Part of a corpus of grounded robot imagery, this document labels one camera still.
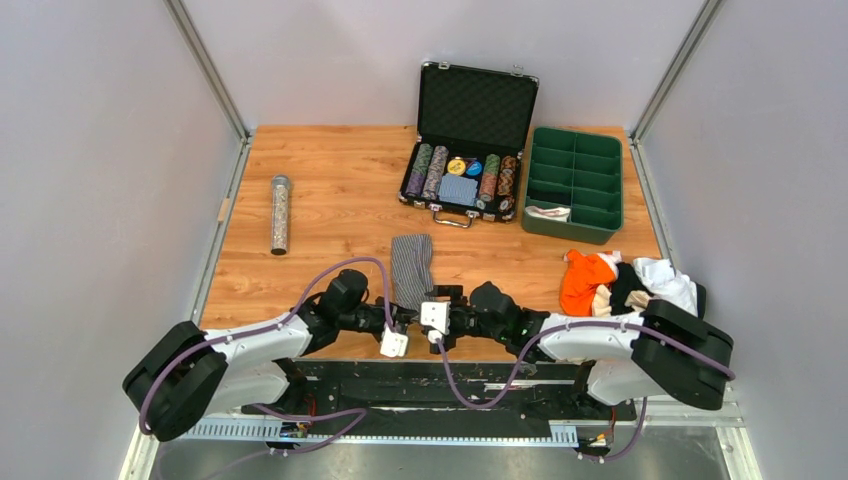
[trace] poker chip stack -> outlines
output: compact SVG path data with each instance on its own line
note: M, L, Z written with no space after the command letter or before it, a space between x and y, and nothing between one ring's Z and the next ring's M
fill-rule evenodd
M448 149L439 145L433 150L433 159L430 161L427 178L424 180L424 190L421 192L422 197L428 200L436 199L436 192L439 191L439 183L442 181L442 174L445 171L447 161Z
M506 212L515 205L515 198L512 196L512 187L515 183L515 167L518 166L518 160L508 155L501 162L501 173L498 176L498 195L504 197L498 205L498 210Z
M495 198L495 188L498 184L498 169L501 158L497 155L486 157L483 164L483 177L480 179L480 193L477 196L477 208L486 208L486 203Z
M407 195L421 195L421 190L424 188L424 180L427 178L427 167L430 165L430 157L432 156L433 147L429 144L422 143L418 147L418 154L415 156L415 162L412 164L409 181L406 182Z

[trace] beige cloth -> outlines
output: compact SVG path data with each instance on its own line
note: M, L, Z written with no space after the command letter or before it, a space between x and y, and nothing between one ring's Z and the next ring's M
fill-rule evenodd
M643 312L648 308L648 302L651 301L651 296L648 292L642 290L633 290L630 295L627 295L627 300L624 301L626 307L633 307L637 312Z
M595 290L595 298L592 299L592 316L593 317L609 317L612 314L612 307L609 305L609 299L612 293L606 285L598 285Z

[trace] orange cloth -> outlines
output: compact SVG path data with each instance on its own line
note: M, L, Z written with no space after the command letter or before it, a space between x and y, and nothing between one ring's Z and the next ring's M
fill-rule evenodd
M618 278L615 263L621 257L604 253L584 257L577 250L569 250L566 257L569 265L562 278L559 304L566 315L591 317L595 290L598 285L612 283Z

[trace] wooden floor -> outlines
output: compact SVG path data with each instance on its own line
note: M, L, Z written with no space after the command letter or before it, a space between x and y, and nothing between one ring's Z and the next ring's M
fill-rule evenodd
M621 128L577 128L613 135ZM520 221L475 221L470 229L437 225L429 211L401 205L397 192L415 143L414 127L261 127L238 192L202 327L229 328L280 315L322 270L354 256L374 256L390 268L391 239L429 233L435 283L462 284L466 294L486 280L518 305L561 311L559 286L570 248L584 253L621 250L625 257L659 256L656 238L628 149L624 149L624 227L603 247L533 235ZM271 178L288 175L291 202L290 253L270 253ZM372 297L382 295L378 269L356 268L369 278ZM318 284L324 289L328 276ZM492 340L463 338L451 359L514 361ZM312 354L320 358L383 358L373 337L342 332L338 341ZM426 338L410 329L407 358L438 360Z

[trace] metal frame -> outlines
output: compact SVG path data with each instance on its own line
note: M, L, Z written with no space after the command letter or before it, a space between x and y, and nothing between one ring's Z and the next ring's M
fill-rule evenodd
M216 414L200 420L197 425L180 437L184 440L238 440L250 442L318 443L330 435L309 435L306 438L290 438L282 435L284 422L263 415L240 413ZM577 427L550 424L548 438L501 438L501 437L402 437L392 435L344 435L339 443L364 445L462 445L462 446L517 446L517 447L577 447Z
M721 453L724 456L724 464L727 466L730 480L763 479L760 466L751 448L747 428L718 427L716 435L721 442Z
M706 0L704 2L704 5L701 7L698 15L695 17L695 21L686 33L683 43L681 43L680 48L677 49L677 53L674 55L671 65L668 66L668 70L666 70L665 75L663 75L662 80L660 80L660 84L657 85L657 89L654 91L653 96L651 96L651 100L648 101L645 111L642 112L642 116L636 123L636 127L633 129L633 135L631 136L634 140L641 140L645 138L645 134L647 134L648 129L651 128L651 124L656 118L663 102L665 102L668 92L671 91L675 82L677 82L677 77L680 75L680 72L683 71L683 68L689 61L689 57L692 56L692 53L698 46L698 43L700 43L701 39L704 37L704 34L707 32L707 29L715 18L718 9L723 3L724 0Z
M212 286L212 278L215 276L215 266L218 264L218 258L221 256L221 248L224 246L224 237L226 236L227 229L230 226L230 218L233 216L236 197L238 196L238 190L241 186L241 179L242 176L244 176L244 169L247 166L247 157L250 155L251 147L253 147L252 136L242 143L238 160L236 161L233 173L230 177L230 184L227 187L227 193L224 195L224 199L221 203L222 212L219 213L218 216L218 225L215 229L212 245L209 248L206 265L203 267L203 273L201 274L197 288L195 289L194 303L189 313L191 321L197 325L200 324L200 319L203 316L203 308L206 306L206 299L209 297L209 288Z
M135 427L132 441L124 457L124 465L121 467L119 480L148 480L153 464L156 462L156 451L159 449L159 441L152 435L142 435L141 430Z
M189 15L185 4L182 0L163 1L168 7L168 10L171 12L171 16L174 18L174 22L180 29L180 33L183 34L186 45L189 50L191 50L192 55L194 55L195 60L197 60L197 64L203 71L203 75L209 82L209 87L212 89L212 93L215 94L215 98L221 105L221 109L224 110L227 121L230 122L230 126L233 127L233 130L239 139L241 139L242 142L246 142L247 139L250 138L250 129L244 123L235 102L233 102L230 93L227 91L227 87L224 86L224 81L221 79L221 75L215 68L215 64L212 62L209 52L203 45L203 41L200 39L200 34L197 32L197 28L195 28L194 22L192 22L191 15Z
M636 175L639 177L639 185L642 187L642 195L645 197L645 206L648 208L648 215L651 217L651 226L654 228L654 236L657 238L657 246L660 248L660 254L663 258L668 258L672 263L676 263L674 248L666 233L667 223L665 216L654 195L653 177L651 176L650 169L645 164L645 152L642 148L642 142L633 139L630 142L630 153L633 157L633 163L636 165Z

